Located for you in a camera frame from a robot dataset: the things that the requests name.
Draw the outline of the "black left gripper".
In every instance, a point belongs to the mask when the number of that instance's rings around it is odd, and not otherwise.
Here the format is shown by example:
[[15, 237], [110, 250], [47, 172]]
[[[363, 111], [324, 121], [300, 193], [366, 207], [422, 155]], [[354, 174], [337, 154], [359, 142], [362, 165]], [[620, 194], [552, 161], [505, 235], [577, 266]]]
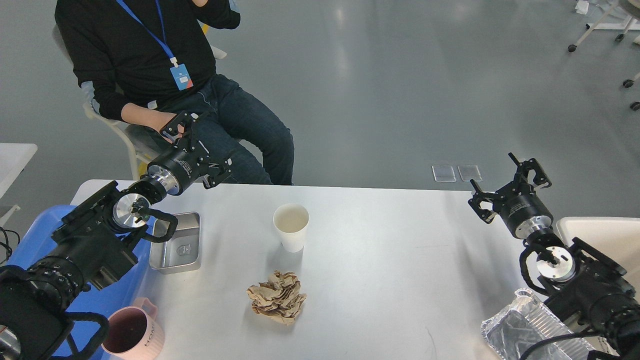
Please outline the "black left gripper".
[[196, 113], [182, 111], [160, 130], [162, 137], [176, 143], [147, 166], [146, 182], [158, 196], [179, 196], [198, 180], [205, 189], [212, 189], [231, 176], [231, 158], [216, 161], [201, 141], [178, 141], [191, 136], [196, 122]]

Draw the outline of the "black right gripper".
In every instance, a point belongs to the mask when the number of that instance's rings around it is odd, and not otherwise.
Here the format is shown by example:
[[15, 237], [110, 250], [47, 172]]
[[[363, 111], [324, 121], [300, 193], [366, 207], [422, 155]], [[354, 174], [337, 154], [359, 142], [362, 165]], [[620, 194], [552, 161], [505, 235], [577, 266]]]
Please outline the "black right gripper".
[[488, 193], [471, 179], [474, 192], [468, 204], [484, 223], [490, 224], [499, 215], [515, 239], [525, 240], [535, 231], [553, 225], [553, 215], [535, 193], [553, 183], [535, 158], [519, 161], [512, 152], [508, 152], [508, 157], [516, 165], [512, 185]]

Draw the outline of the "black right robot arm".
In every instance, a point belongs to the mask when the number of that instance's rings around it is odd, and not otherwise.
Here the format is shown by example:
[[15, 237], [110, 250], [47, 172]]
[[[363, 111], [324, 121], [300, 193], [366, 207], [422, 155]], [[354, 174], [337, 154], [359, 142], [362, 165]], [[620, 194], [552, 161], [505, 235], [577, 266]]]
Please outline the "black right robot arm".
[[537, 195], [551, 181], [535, 158], [519, 161], [513, 179], [494, 192], [471, 180], [471, 209], [486, 224], [498, 215], [522, 241], [526, 287], [482, 324], [503, 360], [637, 360], [639, 302], [626, 269], [584, 240], [566, 244]]

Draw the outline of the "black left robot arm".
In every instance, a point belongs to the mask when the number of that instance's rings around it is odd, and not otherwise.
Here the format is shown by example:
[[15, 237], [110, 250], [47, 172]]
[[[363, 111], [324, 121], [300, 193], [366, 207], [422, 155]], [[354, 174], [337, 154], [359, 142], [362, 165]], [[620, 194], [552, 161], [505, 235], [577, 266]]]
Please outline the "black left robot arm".
[[82, 292], [121, 280], [137, 263], [141, 239], [169, 241], [178, 228], [173, 214], [153, 208], [201, 180], [206, 189], [231, 175], [230, 158], [215, 159], [194, 129], [209, 116], [178, 112], [161, 130], [169, 149], [150, 162], [130, 187], [112, 181], [62, 218], [52, 233], [56, 247], [29, 268], [1, 267], [1, 358], [54, 360], [63, 343], [69, 360], [88, 360], [108, 335], [107, 318], [69, 312]]

